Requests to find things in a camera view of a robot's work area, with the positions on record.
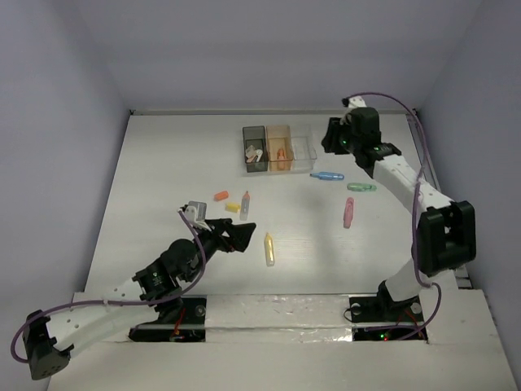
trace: gray wall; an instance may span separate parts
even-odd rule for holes
[[[0,6],[0,389],[43,390],[9,343],[82,290],[128,111],[68,0]]]
[[[486,0],[422,107],[442,189],[477,213],[469,270],[521,386],[521,2]]]
[[[75,3],[132,108],[337,108],[422,103],[480,0]]]

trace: orange eraser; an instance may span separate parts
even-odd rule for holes
[[[215,194],[213,199],[215,201],[223,201],[227,199],[230,195],[228,194],[228,191],[221,191],[220,193]]]

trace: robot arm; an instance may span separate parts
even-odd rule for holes
[[[412,213],[416,172],[398,148],[382,143],[379,114],[374,108],[368,108],[361,97],[343,103],[348,111],[342,118],[330,118],[322,140],[325,152],[353,154],[356,164]],[[420,278],[427,283],[441,271],[456,269],[475,258],[475,212],[468,202],[454,202],[424,180],[420,182],[418,205],[417,261]],[[389,311],[409,305],[421,288],[410,258],[379,286],[376,311],[382,314],[380,320],[386,320]]]
[[[206,261],[216,251],[244,252],[256,224],[234,225],[229,218],[205,220],[205,206],[190,202],[182,212],[197,233]],[[54,375],[94,342],[116,332],[158,318],[165,322],[175,320],[182,309],[177,280],[199,279],[204,267],[202,260],[195,239],[178,239],[149,266],[120,286],[108,289],[98,301],[31,322],[23,334],[31,377],[40,380]],[[28,319],[40,313],[36,311]]]

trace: pink marker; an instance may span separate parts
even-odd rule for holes
[[[351,197],[345,203],[344,210],[344,228],[351,228],[352,213],[355,207],[355,200]]]

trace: transparent plastic container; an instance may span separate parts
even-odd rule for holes
[[[308,173],[313,170],[317,153],[313,148],[313,136],[308,125],[267,125],[243,128],[244,149],[250,145],[264,146],[258,163],[246,161],[248,173],[265,174]]]

